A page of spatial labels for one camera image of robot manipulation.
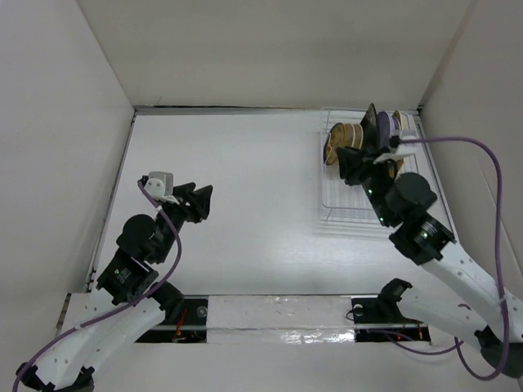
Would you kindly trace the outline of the purple round plate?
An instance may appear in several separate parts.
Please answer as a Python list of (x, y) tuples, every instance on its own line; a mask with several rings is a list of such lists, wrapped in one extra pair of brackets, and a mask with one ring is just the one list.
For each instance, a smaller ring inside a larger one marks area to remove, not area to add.
[(377, 114), (377, 125), (379, 128), (379, 148), (387, 147), (390, 139), (397, 135), (400, 130), (400, 122), (386, 111)]

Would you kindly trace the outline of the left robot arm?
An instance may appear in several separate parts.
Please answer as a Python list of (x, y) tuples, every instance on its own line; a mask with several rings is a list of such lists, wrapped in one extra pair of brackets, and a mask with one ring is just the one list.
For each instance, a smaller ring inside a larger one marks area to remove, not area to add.
[(161, 276), (152, 266), (181, 249), (185, 223), (208, 218), (213, 188), (174, 186), (159, 172), (137, 185), (156, 216), (139, 214), (125, 222), (76, 325), (19, 367), (13, 390), (25, 385), (36, 391), (92, 391), (101, 370), (145, 332), (182, 317), (184, 296), (168, 281), (172, 272)]

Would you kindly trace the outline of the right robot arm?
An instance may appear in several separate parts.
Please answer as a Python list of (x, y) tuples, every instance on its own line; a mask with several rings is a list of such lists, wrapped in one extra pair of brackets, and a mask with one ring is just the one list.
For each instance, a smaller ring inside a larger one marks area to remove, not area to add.
[(446, 305), (395, 278), (380, 292), (380, 316), (431, 323), (479, 351), (495, 373), (520, 378), (522, 300), (495, 281), (429, 213), (437, 196), (428, 181), (416, 172), (391, 176), (395, 164), (388, 156), (347, 147), (338, 147), (336, 155), (341, 179), (361, 186), (380, 223), (394, 228), (389, 239), (395, 249), (463, 301)]

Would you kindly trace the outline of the yellow woven square plate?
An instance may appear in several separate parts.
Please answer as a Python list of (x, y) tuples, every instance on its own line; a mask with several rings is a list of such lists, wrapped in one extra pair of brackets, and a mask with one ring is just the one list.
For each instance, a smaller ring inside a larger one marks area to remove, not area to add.
[[(409, 129), (409, 119), (408, 115), (396, 110), (392, 115), (392, 120), (394, 123), (394, 131), (391, 132), (391, 135), (398, 135), (401, 130)], [(399, 161), (395, 161), (389, 166), (389, 176), (392, 179), (395, 179), (398, 174), (400, 173), (401, 168), (404, 166), (405, 161), (404, 159), (401, 159)]]

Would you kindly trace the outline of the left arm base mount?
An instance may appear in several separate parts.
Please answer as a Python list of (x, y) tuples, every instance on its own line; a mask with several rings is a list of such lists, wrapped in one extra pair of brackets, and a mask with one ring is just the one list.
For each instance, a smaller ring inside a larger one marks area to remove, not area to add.
[(173, 321), (152, 327), (136, 343), (194, 344), (207, 341), (208, 296), (188, 296)]

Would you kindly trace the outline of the cream plate black spot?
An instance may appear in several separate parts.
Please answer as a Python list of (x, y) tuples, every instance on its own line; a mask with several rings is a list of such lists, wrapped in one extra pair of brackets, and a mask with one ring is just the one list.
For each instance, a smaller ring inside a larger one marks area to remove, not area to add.
[(343, 128), (342, 146), (343, 147), (352, 147), (354, 139), (355, 139), (354, 125), (351, 123), (344, 123), (342, 125), (342, 128)]

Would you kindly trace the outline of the black floral square plate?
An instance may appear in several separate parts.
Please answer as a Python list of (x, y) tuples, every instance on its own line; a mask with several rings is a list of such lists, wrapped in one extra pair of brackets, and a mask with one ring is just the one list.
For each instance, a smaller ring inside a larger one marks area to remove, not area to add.
[(381, 144), (381, 132), (374, 103), (371, 103), (367, 108), (360, 125), (363, 131), (362, 150), (370, 153), (378, 152)]

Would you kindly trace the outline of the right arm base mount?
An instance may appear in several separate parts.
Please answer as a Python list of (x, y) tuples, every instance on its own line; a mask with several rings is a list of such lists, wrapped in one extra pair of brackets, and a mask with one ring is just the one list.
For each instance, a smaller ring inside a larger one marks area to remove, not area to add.
[(425, 323), (405, 318), (397, 308), (384, 304), (376, 296), (352, 297), (346, 319), (353, 322), (358, 343), (431, 342)]

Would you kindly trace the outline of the brown yellow round plate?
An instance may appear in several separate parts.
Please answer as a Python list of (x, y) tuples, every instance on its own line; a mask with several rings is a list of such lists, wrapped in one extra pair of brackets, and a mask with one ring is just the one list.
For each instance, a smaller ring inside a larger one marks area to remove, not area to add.
[(343, 123), (336, 123), (328, 133), (324, 143), (324, 163), (327, 166), (334, 166), (337, 162), (336, 149), (343, 147), (346, 143), (346, 128)]

